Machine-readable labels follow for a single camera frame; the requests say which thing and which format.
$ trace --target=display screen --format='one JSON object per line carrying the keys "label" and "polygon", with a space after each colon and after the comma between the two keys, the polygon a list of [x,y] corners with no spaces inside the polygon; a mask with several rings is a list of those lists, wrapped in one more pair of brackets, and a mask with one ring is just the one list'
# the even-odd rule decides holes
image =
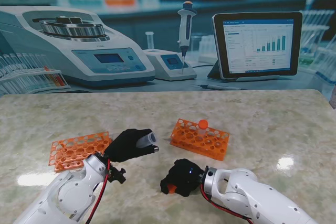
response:
{"label": "display screen", "polygon": [[170,65],[179,64],[176,58],[168,58],[167,61]]}
{"label": "display screen", "polygon": [[94,55],[101,63],[124,62],[119,54],[98,54]]}
{"label": "display screen", "polygon": [[223,22],[230,73],[290,70],[294,19]]}

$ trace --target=red cable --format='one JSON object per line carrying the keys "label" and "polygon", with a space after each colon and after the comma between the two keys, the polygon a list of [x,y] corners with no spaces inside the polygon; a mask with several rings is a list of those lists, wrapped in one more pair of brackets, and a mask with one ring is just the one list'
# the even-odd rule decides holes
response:
{"label": "red cable", "polygon": [[253,224],[253,222],[250,220],[250,219],[247,219],[245,216],[243,215],[240,215],[240,214],[237,214],[236,212],[233,212],[225,207],[220,207],[220,206],[217,206],[215,203],[213,203],[206,195],[205,195],[205,192],[204,192],[204,189],[203,189],[203,185],[200,186],[201,188],[201,194],[203,195],[203,197],[211,204],[213,205],[215,208],[219,209],[219,210],[222,210],[224,212],[227,212],[231,215],[234,215],[236,217],[239,217],[239,218],[242,218],[244,220],[247,220],[249,224]]}
{"label": "red cable", "polygon": [[85,222],[85,224],[89,224],[89,223],[91,222],[91,219],[92,219],[93,215],[95,214],[94,212],[96,212],[96,210],[97,210],[97,207],[98,207],[98,205],[99,205],[99,203],[100,203],[100,200],[101,200],[101,198],[102,198],[102,196],[103,196],[103,193],[104,193],[104,191],[105,191],[105,187],[106,187],[106,184],[107,184],[107,180],[108,180],[108,178],[109,178],[110,167],[111,167],[110,159],[108,159],[108,162],[107,162],[107,173],[106,173],[106,175],[105,175],[104,184],[103,184],[103,186],[101,187],[101,190],[100,190],[100,193],[99,193],[97,202],[96,202],[95,206],[93,207],[92,212],[91,212],[91,214],[90,214],[88,220]]}

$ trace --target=centrifuge display screen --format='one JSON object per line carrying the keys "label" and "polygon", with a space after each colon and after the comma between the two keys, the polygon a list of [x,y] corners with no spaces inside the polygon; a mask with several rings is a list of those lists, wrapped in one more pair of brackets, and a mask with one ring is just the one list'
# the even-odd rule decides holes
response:
{"label": "centrifuge display screen", "polygon": [[98,54],[94,55],[101,63],[120,63],[124,62],[119,54]]}

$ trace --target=lab centrifuge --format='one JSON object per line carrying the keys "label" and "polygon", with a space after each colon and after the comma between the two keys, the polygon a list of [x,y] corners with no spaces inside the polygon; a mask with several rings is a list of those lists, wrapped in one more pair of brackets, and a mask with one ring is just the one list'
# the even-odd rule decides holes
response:
{"label": "lab centrifuge", "polygon": [[155,78],[137,43],[86,10],[0,6],[0,33],[15,52],[45,54],[70,82],[103,87]]}

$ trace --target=pen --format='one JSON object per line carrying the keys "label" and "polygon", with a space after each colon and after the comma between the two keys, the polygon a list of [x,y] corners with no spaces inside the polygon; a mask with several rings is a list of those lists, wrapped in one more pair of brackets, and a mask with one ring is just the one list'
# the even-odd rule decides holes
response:
{"label": "pen", "polygon": [[203,89],[213,89],[213,90],[247,90],[237,87],[229,87],[229,86],[218,86],[218,85],[197,85]]}

